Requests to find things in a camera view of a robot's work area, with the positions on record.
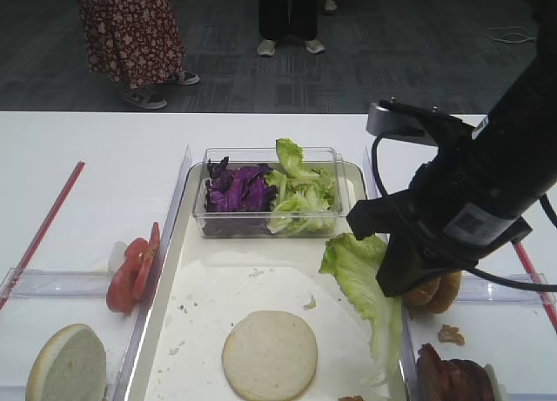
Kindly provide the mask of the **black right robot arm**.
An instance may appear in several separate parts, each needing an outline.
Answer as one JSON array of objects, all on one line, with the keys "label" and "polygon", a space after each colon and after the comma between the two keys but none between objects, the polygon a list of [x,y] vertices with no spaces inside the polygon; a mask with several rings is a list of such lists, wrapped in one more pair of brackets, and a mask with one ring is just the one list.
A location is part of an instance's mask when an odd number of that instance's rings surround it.
[{"label": "black right robot arm", "polygon": [[360,200],[347,216],[357,239],[389,235],[376,275],[388,297],[456,271],[517,290],[555,291],[478,267],[530,233],[524,212],[545,202],[556,181],[556,0],[526,1],[538,24],[535,58],[480,124],[393,99],[370,107],[366,129],[376,141],[437,148],[405,190]]}]

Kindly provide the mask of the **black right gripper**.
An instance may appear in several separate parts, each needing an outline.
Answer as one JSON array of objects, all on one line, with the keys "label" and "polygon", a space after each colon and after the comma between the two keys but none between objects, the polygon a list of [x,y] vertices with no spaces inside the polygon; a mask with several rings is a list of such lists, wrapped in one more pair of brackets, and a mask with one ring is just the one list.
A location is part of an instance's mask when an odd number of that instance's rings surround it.
[{"label": "black right gripper", "polygon": [[362,240],[391,234],[376,280],[386,297],[397,297],[452,271],[480,273],[479,261],[533,229],[523,217],[506,220],[465,204],[448,220],[433,219],[440,205],[424,211],[410,190],[359,200],[346,216]]}]

